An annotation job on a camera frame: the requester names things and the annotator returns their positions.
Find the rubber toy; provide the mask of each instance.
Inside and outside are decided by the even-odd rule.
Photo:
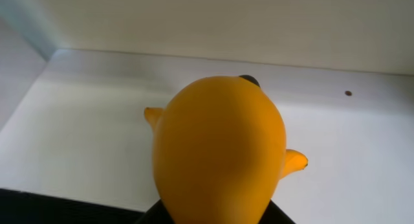
[[[197,80],[145,118],[155,184],[176,224],[256,224],[278,181],[308,163],[286,150],[281,115],[249,75]]]

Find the toy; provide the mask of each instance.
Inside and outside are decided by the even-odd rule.
[[[155,183],[177,224],[258,223],[278,181],[307,166],[286,150],[279,111],[248,75],[197,80],[145,118]]]

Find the black spot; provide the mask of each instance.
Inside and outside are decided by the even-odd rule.
[[[244,78],[244,79],[248,80],[249,82],[257,85],[258,87],[260,87],[259,82],[253,76],[250,76],[250,75],[241,75],[239,77]]]

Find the orange object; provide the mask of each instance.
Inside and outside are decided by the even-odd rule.
[[[177,224],[258,223],[278,181],[307,165],[286,150],[279,111],[251,76],[193,82],[146,108],[153,173]]]

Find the black eye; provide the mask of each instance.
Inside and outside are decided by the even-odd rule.
[[[250,75],[241,75],[239,77],[244,78],[244,79],[248,80],[249,82],[257,85],[258,87],[260,87],[259,82],[254,77],[252,77]]]

